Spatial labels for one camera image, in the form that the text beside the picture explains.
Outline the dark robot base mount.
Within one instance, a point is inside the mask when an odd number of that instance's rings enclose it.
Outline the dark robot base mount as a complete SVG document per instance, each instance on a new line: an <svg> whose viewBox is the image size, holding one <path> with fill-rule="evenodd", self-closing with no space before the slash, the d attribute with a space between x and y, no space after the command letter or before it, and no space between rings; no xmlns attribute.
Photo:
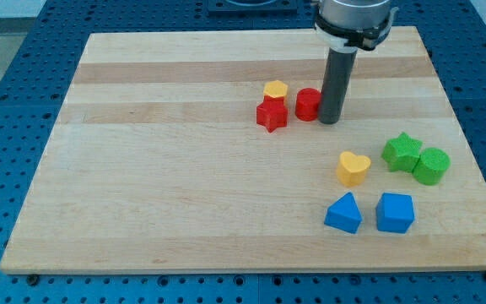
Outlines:
<svg viewBox="0 0 486 304"><path fill-rule="evenodd" d="M206 0L209 14L293 13L297 0Z"/></svg>

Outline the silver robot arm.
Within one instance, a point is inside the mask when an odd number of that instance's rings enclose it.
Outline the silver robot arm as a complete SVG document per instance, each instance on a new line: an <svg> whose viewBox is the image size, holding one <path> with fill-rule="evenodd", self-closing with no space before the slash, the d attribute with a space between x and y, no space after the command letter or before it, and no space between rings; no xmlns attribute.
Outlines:
<svg viewBox="0 0 486 304"><path fill-rule="evenodd" d="M321 0L314 28L335 52L370 52L388 37L398 10L391 0Z"/></svg>

